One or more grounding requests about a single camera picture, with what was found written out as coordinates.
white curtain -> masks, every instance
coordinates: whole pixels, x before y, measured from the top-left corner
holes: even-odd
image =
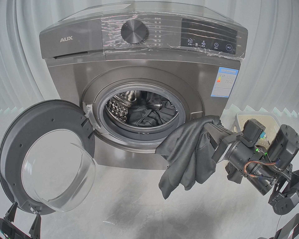
[[[59,98],[39,48],[39,33],[87,7],[125,1],[0,1],[0,137],[23,109]],[[229,98],[271,112],[299,112],[298,0],[181,0],[205,5],[248,29],[246,57]]]

qr code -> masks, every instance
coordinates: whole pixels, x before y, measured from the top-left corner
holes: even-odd
[[[225,80],[225,83],[232,84],[234,82],[234,80],[235,80],[234,76],[227,76],[226,80]]]

control panel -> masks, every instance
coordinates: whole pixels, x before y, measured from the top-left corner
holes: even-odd
[[[178,15],[136,14],[101,18],[103,49],[163,48],[241,56],[247,35],[234,25]]]
[[[172,49],[244,58],[247,30],[233,21],[167,12],[118,12],[70,18],[43,30],[44,59],[119,49]]]
[[[208,21],[182,19],[181,46],[236,53],[238,32]]]

open door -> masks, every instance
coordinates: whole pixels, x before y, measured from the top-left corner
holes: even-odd
[[[65,212],[88,195],[95,178],[94,133],[75,104],[48,100],[22,112],[0,145],[0,181],[29,213]]]

aux logo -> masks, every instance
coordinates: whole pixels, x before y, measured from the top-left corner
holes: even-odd
[[[60,42],[67,42],[68,40],[72,40],[73,36],[68,36],[67,38],[61,38]]]

